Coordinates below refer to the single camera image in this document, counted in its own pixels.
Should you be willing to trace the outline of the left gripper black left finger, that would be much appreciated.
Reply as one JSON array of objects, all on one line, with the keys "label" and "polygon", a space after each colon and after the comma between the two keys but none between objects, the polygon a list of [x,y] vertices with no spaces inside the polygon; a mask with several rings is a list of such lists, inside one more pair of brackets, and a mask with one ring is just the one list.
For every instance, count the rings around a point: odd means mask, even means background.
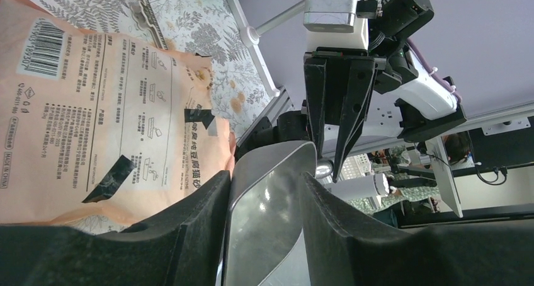
[{"label": "left gripper black left finger", "polygon": [[230,174],[122,232],[2,226],[2,285],[214,285]]}]

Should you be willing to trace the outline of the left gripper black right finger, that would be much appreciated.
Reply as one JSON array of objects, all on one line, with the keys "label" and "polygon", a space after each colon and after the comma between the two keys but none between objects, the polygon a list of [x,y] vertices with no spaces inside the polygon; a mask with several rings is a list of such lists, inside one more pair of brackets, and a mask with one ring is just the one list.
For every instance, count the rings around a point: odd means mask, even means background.
[{"label": "left gripper black right finger", "polygon": [[312,285],[532,285],[533,224],[471,223],[414,232],[370,217],[299,180]]}]

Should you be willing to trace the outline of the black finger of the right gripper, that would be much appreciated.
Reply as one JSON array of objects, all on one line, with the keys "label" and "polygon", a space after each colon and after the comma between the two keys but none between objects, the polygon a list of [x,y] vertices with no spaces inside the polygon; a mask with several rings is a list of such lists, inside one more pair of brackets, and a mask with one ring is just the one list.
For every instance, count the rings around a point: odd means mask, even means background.
[{"label": "black finger of the right gripper", "polygon": [[315,144],[318,159],[322,158],[324,144],[326,64],[326,59],[318,57],[310,57],[304,62],[309,133],[310,139]]},{"label": "black finger of the right gripper", "polygon": [[355,144],[353,136],[365,117],[365,102],[370,88],[372,88],[374,68],[373,57],[360,57],[351,60],[348,78],[343,89],[343,102],[334,156],[333,182],[337,182],[339,179],[343,161],[346,159],[345,151],[351,150]]}]

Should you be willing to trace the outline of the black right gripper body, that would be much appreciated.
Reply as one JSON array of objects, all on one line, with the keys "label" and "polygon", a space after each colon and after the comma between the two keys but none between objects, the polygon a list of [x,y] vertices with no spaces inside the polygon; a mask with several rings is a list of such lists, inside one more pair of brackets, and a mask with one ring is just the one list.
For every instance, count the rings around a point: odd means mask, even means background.
[{"label": "black right gripper body", "polygon": [[353,128],[365,117],[374,91],[388,93],[403,82],[386,56],[334,47],[305,53],[304,79],[310,128]]}]

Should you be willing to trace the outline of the grey litter scoop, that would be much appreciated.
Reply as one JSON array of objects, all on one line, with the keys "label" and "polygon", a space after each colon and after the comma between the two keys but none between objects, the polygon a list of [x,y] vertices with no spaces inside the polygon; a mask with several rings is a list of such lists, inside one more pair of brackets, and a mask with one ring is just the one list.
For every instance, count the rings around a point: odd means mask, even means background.
[{"label": "grey litter scoop", "polygon": [[298,187],[315,175],[313,142],[246,153],[233,171],[222,285],[310,285]]}]

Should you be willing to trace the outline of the pink cat litter bag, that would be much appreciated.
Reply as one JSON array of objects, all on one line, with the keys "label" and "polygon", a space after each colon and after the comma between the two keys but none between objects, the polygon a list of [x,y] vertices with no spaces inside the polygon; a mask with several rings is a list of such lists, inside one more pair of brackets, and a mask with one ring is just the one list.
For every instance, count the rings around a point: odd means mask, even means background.
[{"label": "pink cat litter bag", "polygon": [[206,57],[1,0],[1,223],[131,225],[234,169]]}]

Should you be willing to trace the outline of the brown bag sealing clip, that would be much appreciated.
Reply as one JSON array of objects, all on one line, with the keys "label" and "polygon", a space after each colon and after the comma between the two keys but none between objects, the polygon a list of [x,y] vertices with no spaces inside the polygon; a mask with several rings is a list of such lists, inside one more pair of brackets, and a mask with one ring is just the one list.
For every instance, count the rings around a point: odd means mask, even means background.
[{"label": "brown bag sealing clip", "polygon": [[130,9],[138,26],[150,32],[156,47],[169,50],[149,0],[135,0]]}]

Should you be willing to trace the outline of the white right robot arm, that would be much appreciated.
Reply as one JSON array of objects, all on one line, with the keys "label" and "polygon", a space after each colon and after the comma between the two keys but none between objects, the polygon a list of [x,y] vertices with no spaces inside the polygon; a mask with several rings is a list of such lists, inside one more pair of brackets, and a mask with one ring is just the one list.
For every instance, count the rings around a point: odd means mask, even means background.
[{"label": "white right robot arm", "polygon": [[237,159],[293,140],[313,142],[321,159],[333,126],[338,178],[360,137],[424,142],[466,121],[453,79],[438,77],[410,39],[433,19],[430,0],[301,0],[242,36],[255,47],[299,13],[307,34],[302,107],[262,117],[238,143]]}]

